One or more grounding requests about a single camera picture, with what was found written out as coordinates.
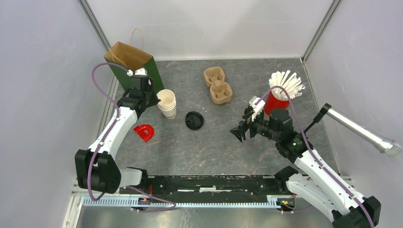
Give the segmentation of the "stack of white paper cups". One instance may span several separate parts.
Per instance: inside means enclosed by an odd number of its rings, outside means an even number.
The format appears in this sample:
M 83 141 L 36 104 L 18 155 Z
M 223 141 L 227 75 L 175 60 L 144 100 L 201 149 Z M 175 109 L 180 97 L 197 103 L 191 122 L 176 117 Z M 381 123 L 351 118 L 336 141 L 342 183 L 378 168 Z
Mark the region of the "stack of white paper cups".
M 163 115 L 167 119 L 173 119 L 176 116 L 176 97 L 173 91 L 164 89 L 157 93 L 160 100 L 157 104 Z

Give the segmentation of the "stack of black lids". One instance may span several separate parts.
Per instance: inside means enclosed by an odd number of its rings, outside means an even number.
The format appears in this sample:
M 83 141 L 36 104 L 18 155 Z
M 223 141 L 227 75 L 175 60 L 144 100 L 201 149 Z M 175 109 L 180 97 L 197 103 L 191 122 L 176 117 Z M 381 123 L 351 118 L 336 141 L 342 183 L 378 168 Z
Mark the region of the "stack of black lids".
M 199 112 L 191 111 L 185 116 L 185 124 L 191 130 L 199 130 L 204 125 L 204 118 Z

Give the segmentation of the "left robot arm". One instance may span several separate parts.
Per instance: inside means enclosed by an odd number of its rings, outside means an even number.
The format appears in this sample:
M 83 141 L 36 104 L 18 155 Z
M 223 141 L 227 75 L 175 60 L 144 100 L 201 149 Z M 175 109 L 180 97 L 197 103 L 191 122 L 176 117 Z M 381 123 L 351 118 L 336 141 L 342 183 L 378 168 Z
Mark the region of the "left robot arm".
M 105 129 L 88 149 L 80 149 L 75 154 L 80 188 L 110 194 L 128 185 L 140 194 L 149 189 L 149 180 L 142 176 L 141 169 L 120 169 L 115 157 L 126 134 L 132 130 L 141 114 L 158 102 L 150 77 L 131 78 L 131 85 L 117 101 L 117 108 Z

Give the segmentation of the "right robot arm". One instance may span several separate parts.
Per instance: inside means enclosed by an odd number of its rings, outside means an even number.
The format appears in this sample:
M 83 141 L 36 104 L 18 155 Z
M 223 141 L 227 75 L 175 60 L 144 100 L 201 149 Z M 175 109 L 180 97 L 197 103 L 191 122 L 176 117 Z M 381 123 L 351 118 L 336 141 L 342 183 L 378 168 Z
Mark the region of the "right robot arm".
M 381 203 L 365 197 L 344 181 L 320 157 L 302 133 L 294 130 L 288 110 L 274 109 L 269 119 L 255 114 L 251 106 L 245 109 L 242 121 L 230 129 L 240 142 L 261 135 L 275 141 L 278 152 L 297 168 L 287 166 L 276 173 L 277 192 L 289 191 L 302 197 L 321 211 L 335 228 L 374 228 L 379 224 Z

